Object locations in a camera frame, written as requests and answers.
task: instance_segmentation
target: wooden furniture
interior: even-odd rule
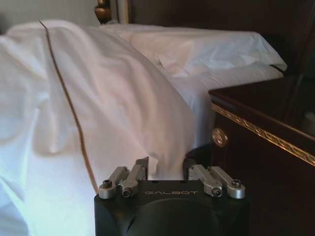
[[[297,81],[286,77],[209,92],[217,113],[212,164],[247,187],[251,235],[314,234],[315,136],[293,127],[299,101],[291,84]]]

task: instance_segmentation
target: gold bedpost finial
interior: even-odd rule
[[[110,21],[112,19],[110,0],[97,0],[97,6],[94,8],[94,12],[101,24]]]

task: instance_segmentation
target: gold decorative trim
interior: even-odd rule
[[[126,8],[126,24],[130,22],[130,1],[125,0],[125,8]]]
[[[222,129],[214,128],[212,131],[212,140],[218,147],[223,148],[227,145],[228,138]]]
[[[259,128],[258,126],[238,117],[237,115],[219,107],[216,104],[212,104],[212,109],[219,113],[220,115],[232,120],[233,122],[243,126],[244,128],[250,130],[251,132],[255,133],[256,135],[262,137],[263,139],[273,143],[274,145],[282,148],[283,150],[295,155],[296,157],[300,158],[301,160],[311,164],[315,167],[315,156],[311,155],[310,153],[303,151],[296,147],[293,144],[288,143],[287,141],[277,137],[276,135],[269,133],[268,131]]]

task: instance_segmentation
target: bed linen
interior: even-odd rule
[[[123,38],[173,76],[253,63],[287,68],[276,50],[256,32],[137,24],[105,24],[99,28]]]
[[[208,70],[193,76],[172,76],[162,66],[159,70],[180,93],[195,116],[194,148],[206,145],[212,140],[215,112],[211,108],[209,90],[278,79],[283,74],[268,65],[253,63],[232,69]]]
[[[151,179],[181,179],[194,117],[163,74],[98,29],[43,23],[96,183],[146,156]],[[95,192],[39,22],[0,37],[0,111],[0,235],[95,235]]]

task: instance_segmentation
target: white bedsheet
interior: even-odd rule
[[[145,156],[151,178],[181,178],[193,114],[163,74],[97,29],[44,24],[97,184]],[[0,235],[95,235],[95,192],[40,23],[0,37],[0,112]]]
[[[283,76],[277,69],[258,63],[232,69],[209,70],[188,77],[174,77],[163,68],[159,67],[159,69],[181,94],[195,115],[194,148],[211,142],[215,112],[211,109],[209,90],[277,79]]]

